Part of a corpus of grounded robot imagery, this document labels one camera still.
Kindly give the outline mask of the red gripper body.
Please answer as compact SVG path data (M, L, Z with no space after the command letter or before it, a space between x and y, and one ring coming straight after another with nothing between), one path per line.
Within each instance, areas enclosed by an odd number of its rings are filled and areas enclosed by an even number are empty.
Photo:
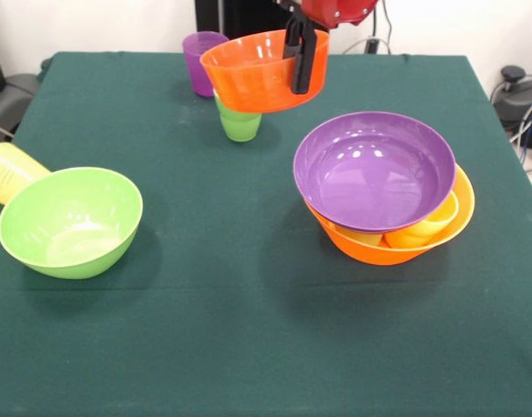
M336 29L340 24L359 25L376 8L377 0L288 0L275 1L302 23Z

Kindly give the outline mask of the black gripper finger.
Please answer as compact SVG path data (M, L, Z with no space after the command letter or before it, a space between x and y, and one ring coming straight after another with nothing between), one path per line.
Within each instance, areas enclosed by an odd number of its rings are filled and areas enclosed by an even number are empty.
M309 91L312 67L315 59L317 36L313 25L301 23L301 43L295 58L291 91L296 95L304 95Z
M283 59L293 57L300 48L301 43L301 23L296 16L293 16L286 24Z

